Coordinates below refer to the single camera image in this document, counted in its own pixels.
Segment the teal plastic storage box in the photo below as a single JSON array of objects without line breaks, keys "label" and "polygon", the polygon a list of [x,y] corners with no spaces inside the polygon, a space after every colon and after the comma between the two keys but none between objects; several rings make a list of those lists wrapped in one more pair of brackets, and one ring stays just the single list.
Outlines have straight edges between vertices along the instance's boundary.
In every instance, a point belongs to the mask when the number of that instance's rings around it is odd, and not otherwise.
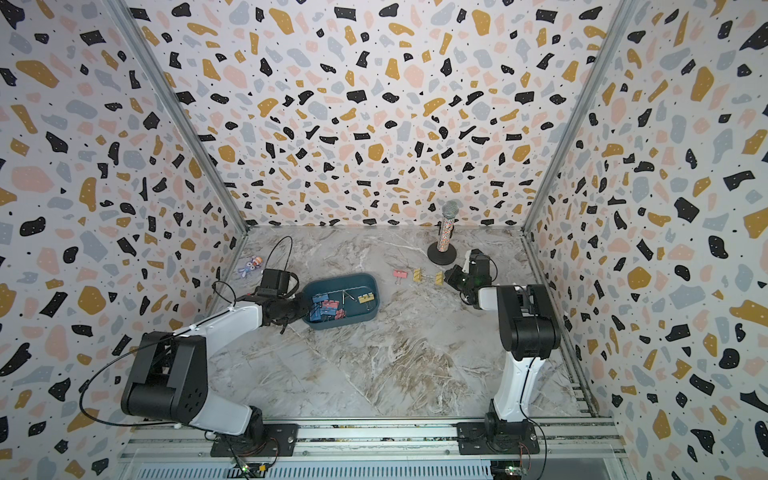
[{"label": "teal plastic storage box", "polygon": [[[358,297],[368,292],[375,295],[375,300],[360,304]],[[311,300],[311,310],[303,321],[314,330],[371,321],[380,306],[377,282],[368,273],[315,280],[306,285],[303,295]]]}]

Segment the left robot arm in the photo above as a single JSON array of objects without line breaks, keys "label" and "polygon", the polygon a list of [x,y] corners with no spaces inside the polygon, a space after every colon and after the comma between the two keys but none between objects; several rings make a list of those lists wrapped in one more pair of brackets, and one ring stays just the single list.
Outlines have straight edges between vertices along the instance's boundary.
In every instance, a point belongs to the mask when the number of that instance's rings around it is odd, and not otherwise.
[{"label": "left robot arm", "polygon": [[[233,296],[222,311],[175,331],[154,331],[142,336],[132,351],[118,355],[97,370],[79,389],[78,408],[88,420],[119,428],[178,424],[226,439],[260,444],[261,410],[227,400],[209,391],[210,357],[246,334],[262,327],[288,325],[306,316],[311,301],[299,291],[298,275],[285,267],[262,267],[261,284],[253,293]],[[130,358],[132,365],[123,387],[123,414],[141,423],[103,420],[85,406],[91,384],[114,364]]]}]

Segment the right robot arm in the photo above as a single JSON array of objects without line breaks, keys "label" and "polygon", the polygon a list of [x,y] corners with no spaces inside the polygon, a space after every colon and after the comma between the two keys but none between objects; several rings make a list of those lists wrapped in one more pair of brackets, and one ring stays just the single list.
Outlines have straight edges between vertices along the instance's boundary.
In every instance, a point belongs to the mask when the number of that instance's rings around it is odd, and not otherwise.
[{"label": "right robot arm", "polygon": [[445,273],[445,280],[465,304],[497,314],[505,365],[501,384],[485,416],[484,432],[476,439],[500,451],[537,441],[529,405],[538,374],[559,348],[561,335],[546,287],[495,285],[492,264],[488,255],[473,249],[462,266],[456,265]]}]

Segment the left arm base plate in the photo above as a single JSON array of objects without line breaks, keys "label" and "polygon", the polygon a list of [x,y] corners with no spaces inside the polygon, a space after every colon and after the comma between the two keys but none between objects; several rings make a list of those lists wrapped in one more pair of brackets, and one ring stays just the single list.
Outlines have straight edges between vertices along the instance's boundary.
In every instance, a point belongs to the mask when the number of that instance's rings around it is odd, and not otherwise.
[{"label": "left arm base plate", "polygon": [[296,423],[267,423],[244,435],[217,435],[210,450],[213,458],[291,457],[298,438]]}]

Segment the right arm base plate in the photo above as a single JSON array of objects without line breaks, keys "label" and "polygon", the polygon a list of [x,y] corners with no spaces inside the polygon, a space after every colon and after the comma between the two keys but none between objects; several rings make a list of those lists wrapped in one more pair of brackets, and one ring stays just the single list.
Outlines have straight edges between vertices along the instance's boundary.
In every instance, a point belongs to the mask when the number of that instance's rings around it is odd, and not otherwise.
[{"label": "right arm base plate", "polygon": [[497,424],[461,422],[456,425],[461,455],[533,455],[540,453],[534,425],[501,421]]}]

